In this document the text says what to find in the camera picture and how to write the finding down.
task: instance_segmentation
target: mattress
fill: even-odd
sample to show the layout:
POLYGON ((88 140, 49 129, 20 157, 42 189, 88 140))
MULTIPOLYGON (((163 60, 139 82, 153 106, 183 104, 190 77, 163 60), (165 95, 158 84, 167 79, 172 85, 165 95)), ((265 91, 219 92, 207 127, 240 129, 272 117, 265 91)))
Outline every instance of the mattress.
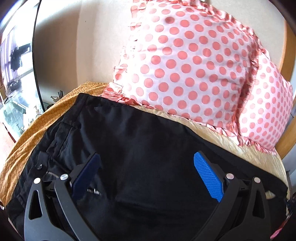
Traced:
MULTIPOLYGON (((0 173, 0 182, 2 184, 2 188, 0 189, 0 200, 3 202, 4 205, 7 205, 7 203, 10 201, 18 178, 22 173, 27 160, 29 159, 32 150, 41 140, 47 128, 51 126, 74 104, 79 93, 88 93, 90 95, 99 96, 102 94, 106 86, 107 84, 105 83, 93 82, 87 82, 80 85, 78 88, 74 89, 66 96, 64 96, 61 100, 59 100, 43 115, 38 117, 23 133, 23 135, 20 137, 20 139, 12 149, 11 153, 9 154, 0 173)), ((253 146, 237 146, 226 136, 220 135, 205 126, 201 126, 185 118, 171 116, 164 111, 147 109, 142 106, 134 107, 142 111, 146 111, 164 117, 166 119, 179 122, 189 127, 192 131, 194 131, 203 139, 221 148, 224 148, 234 155, 248 161, 249 163, 271 173, 288 186, 285 169, 282 160, 278 154, 271 155, 262 153, 257 151, 256 148, 253 146)), ((274 194, 268 192, 266 193, 266 197, 268 199, 271 199, 274 197, 274 194)))

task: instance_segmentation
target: pillowcase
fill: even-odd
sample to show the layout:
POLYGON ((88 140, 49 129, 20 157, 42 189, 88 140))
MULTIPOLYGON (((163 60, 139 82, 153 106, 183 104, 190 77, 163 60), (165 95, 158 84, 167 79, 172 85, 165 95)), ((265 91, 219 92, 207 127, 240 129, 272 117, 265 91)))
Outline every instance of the pillowcase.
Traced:
POLYGON ((134 0, 131 12, 132 35, 114 73, 121 98, 236 132, 258 48, 253 30, 194 1, 134 0))
POLYGON ((272 150, 283 134, 293 106, 292 86, 263 52, 259 51, 256 79, 250 83, 244 108, 238 111, 238 132, 272 150))

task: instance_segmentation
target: black trousers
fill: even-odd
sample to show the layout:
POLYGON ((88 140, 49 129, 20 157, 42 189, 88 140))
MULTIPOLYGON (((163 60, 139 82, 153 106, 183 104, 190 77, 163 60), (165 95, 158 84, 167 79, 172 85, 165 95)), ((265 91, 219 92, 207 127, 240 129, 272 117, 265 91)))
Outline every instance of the black trousers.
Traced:
POLYGON ((217 205, 193 164, 202 151, 225 172, 260 177, 272 229, 285 219, 287 187, 275 176, 211 144, 186 126, 101 97, 79 94, 75 104, 44 134, 32 152, 7 205, 23 235, 24 211, 33 180, 70 173, 97 152, 102 168, 77 208, 102 240, 191 240, 217 205))

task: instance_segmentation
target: blue gripper pad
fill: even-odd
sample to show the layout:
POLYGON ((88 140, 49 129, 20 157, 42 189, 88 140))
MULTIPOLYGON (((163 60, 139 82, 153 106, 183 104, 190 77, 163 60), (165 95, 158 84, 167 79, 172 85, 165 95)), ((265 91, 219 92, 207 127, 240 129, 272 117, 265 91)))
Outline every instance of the blue gripper pad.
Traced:
POLYGON ((194 166, 207 187, 211 197, 220 202, 223 197, 222 182, 199 152, 194 154, 193 160, 194 166))

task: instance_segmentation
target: bed sheet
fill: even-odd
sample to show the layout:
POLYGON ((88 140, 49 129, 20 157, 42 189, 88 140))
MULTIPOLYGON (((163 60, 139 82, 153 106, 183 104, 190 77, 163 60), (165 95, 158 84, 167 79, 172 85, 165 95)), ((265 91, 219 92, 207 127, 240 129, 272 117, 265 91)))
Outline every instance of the bed sheet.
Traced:
MULTIPOLYGON (((10 201, 18 178, 23 171, 27 160, 29 159, 32 150, 41 140, 47 128, 51 126, 74 104, 79 93, 88 93, 90 95, 99 96, 102 94, 106 86, 106 83, 93 82, 87 82, 80 85, 64 96, 61 100, 59 100, 44 114, 38 117, 21 135, 20 139, 10 152, 0 173, 0 183, 2 186, 0 189, 0 200, 4 205, 7 205, 10 201)), ((189 121, 185 118, 171 116, 170 114, 161 110, 147 109, 139 105, 134 107, 142 111, 150 112, 155 115, 179 122, 189 127, 203 139, 221 148, 224 148, 236 156, 250 162, 251 164, 273 174, 288 186, 284 165, 278 154, 274 156, 271 154, 262 153, 257 151, 254 146, 237 146, 228 137, 220 135, 205 126, 201 126, 200 124, 189 121)), ((266 193, 266 197, 270 199, 273 198, 274 195, 268 192, 266 193)))

